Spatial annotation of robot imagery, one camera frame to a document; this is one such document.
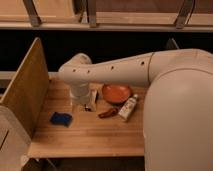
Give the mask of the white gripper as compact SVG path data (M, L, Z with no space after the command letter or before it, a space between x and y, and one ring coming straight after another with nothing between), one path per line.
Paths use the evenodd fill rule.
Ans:
M88 83L72 85L70 97L73 102L79 105L86 105L90 102L91 90Z

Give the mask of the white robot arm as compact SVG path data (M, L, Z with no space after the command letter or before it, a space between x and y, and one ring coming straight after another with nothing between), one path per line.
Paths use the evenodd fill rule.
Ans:
M168 50L99 64L80 53L58 74L78 102L89 95L90 82L148 89L145 171L213 171L213 53Z

